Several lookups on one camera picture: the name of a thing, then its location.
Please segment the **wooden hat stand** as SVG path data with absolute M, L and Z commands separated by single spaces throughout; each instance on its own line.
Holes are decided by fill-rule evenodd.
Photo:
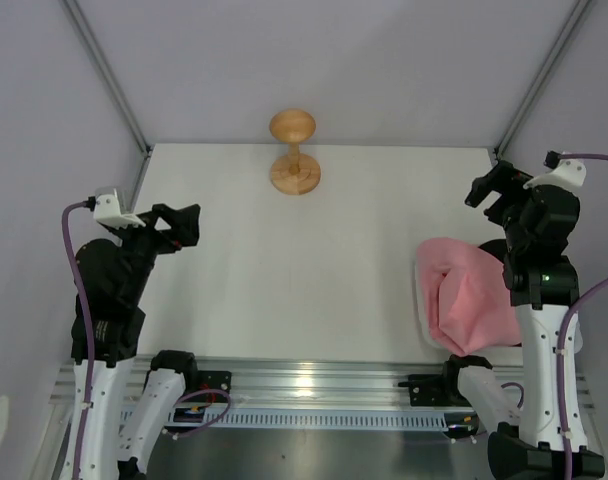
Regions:
M 302 109 L 286 109 L 273 116 L 269 130 L 276 140 L 288 147 L 287 153 L 271 166 L 272 185 L 286 195 L 311 192 L 321 180 L 321 167 L 313 157 L 300 151 L 300 145 L 315 133 L 313 116 Z

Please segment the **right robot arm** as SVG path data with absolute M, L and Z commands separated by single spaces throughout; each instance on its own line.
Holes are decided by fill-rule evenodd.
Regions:
M 496 479 L 601 479 L 602 455 L 590 450 L 576 386 L 575 342 L 580 299 L 576 269 L 564 251 L 580 216 L 584 164 L 567 155 L 532 177 L 506 161 L 475 179 L 465 199 L 502 227 L 503 279 L 521 333 L 523 404 L 507 398 L 481 358 L 456 360 L 440 379 L 448 402 L 466 400 L 488 433 L 487 458 Z

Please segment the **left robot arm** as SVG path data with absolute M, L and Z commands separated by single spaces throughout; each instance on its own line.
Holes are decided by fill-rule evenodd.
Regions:
M 158 256 L 197 245 L 201 208 L 155 204 L 132 214 L 109 197 L 83 205 L 115 238 L 92 240 L 78 251 L 65 247 L 77 289 L 71 330 L 75 400 L 60 476 L 143 479 L 171 408 L 198 393 L 200 376 L 193 354 L 160 352 L 134 412 L 121 419 L 145 320 L 139 303 Z

